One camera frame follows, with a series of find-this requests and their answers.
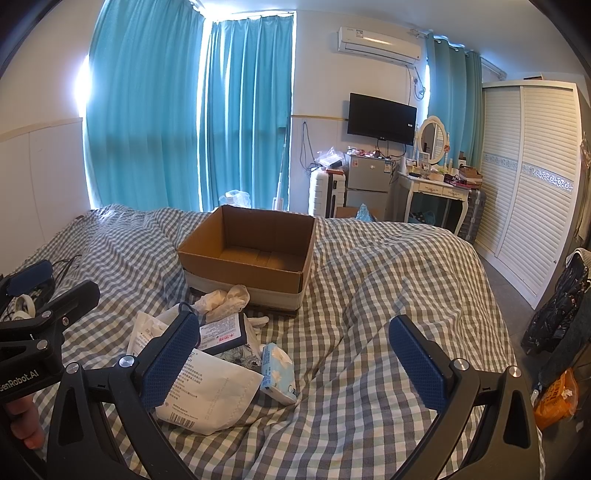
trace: louvered door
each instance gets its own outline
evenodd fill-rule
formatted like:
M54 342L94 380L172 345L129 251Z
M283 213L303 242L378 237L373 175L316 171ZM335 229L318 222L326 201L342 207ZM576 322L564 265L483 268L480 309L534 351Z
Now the louvered door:
M485 89L484 155L480 172L486 203L476 241L495 254L511 207L521 149L520 87Z
M498 258L540 297L570 229L579 119L571 89L523 86L523 154Z

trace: gray luggage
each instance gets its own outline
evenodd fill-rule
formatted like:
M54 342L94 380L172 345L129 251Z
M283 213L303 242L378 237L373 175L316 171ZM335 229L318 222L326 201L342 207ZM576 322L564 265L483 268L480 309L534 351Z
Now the gray luggage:
M470 190L470 194L468 195L468 212L457 234L458 237L463 238L466 242L474 244L478 227L480 227L480 220L482 220L485 202L486 193L483 190Z

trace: television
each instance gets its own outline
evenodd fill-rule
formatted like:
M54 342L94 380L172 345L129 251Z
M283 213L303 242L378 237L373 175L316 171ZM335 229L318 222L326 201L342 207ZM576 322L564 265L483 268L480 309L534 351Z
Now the television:
M351 93L348 134L413 145L416 124L413 106Z

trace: bed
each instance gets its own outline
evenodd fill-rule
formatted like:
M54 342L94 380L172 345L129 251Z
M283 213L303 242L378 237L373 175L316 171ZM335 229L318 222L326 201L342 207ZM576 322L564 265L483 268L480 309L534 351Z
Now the bed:
M66 331L63 362L111 365L125 352L137 312L191 300L176 248L206 213L123 206L75 220L25 265L80 255L56 294L90 279L100 303ZM405 313L451 358L477 369L515 363L509 334L474 249L424 225L318 222L308 291L295 318L262 331L294 360L298 403L255 396L230 429L202 436L161 423L198 478L390 478L435 412L418 399L388 344L388 321ZM48 430L57 391L35 396ZM476 408L443 473L457 469L475 432ZM131 468L142 467L113 408L107 410Z

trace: barcode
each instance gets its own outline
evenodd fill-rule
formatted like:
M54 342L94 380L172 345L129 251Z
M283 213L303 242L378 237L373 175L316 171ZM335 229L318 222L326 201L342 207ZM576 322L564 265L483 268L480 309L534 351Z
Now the barcode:
M191 421L189 419L185 419L181 415L176 415L176 413L170 414L170 421L172 423L176 423L177 425L182 425L183 427L185 427L186 429L189 429L189 430L191 430L193 428L193 425L195 425L194 421Z

